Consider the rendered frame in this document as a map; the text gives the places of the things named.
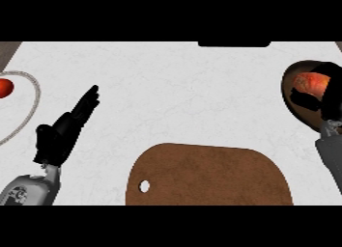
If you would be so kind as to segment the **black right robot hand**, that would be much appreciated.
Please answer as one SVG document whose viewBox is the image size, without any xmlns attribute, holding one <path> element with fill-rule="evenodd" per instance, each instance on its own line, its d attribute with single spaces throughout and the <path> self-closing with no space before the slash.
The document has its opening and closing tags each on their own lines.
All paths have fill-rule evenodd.
<svg viewBox="0 0 342 247">
<path fill-rule="evenodd" d="M 313 96 L 299 93 L 291 85 L 290 101 L 310 111 L 319 111 L 319 118 L 342 123 L 342 67 L 330 62 L 322 62 L 310 71 L 330 77 L 327 87 L 316 99 Z"/>
</svg>

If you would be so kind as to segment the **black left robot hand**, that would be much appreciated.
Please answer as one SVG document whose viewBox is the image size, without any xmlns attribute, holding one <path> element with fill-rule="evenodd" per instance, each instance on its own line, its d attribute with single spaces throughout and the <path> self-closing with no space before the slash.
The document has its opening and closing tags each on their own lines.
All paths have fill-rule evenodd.
<svg viewBox="0 0 342 247">
<path fill-rule="evenodd" d="M 73 109 L 64 112 L 51 125 L 36 126 L 36 154 L 32 161 L 60 167 L 71 152 L 80 129 L 91 117 L 98 101 L 98 86 L 94 85 L 79 98 Z"/>
</svg>

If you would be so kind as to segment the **orange squash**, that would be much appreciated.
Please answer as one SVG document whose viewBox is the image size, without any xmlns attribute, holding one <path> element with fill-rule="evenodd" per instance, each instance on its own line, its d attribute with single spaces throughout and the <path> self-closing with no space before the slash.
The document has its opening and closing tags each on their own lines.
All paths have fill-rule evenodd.
<svg viewBox="0 0 342 247">
<path fill-rule="evenodd" d="M 293 88 L 299 93 L 321 99 L 330 77 L 316 72 L 300 72 L 293 77 Z"/>
</svg>

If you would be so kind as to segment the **brown wooden cutting board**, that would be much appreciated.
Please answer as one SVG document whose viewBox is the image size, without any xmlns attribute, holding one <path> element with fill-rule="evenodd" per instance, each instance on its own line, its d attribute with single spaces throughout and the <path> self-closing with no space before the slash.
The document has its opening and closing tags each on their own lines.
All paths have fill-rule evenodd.
<svg viewBox="0 0 342 247">
<path fill-rule="evenodd" d="M 133 163 L 125 204 L 288 206 L 291 196 L 278 166 L 257 151 L 158 144 Z"/>
</svg>

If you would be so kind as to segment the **white plate with grey rim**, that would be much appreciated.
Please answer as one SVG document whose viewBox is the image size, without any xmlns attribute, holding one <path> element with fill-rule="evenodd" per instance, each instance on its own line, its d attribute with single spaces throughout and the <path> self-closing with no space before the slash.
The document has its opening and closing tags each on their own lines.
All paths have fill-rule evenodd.
<svg viewBox="0 0 342 247">
<path fill-rule="evenodd" d="M 35 77 L 17 70 L 0 72 L 0 79 L 9 79 L 12 92 L 0 98 L 0 147 L 15 137 L 37 108 L 40 88 Z"/>
</svg>

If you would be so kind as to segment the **black appliance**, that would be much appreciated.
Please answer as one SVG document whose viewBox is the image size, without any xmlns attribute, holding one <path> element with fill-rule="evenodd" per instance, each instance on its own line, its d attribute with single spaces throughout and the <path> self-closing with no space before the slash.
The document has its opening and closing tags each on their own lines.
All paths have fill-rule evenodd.
<svg viewBox="0 0 342 247">
<path fill-rule="evenodd" d="M 268 47 L 269 41 L 198 41 L 200 47 Z"/>
</svg>

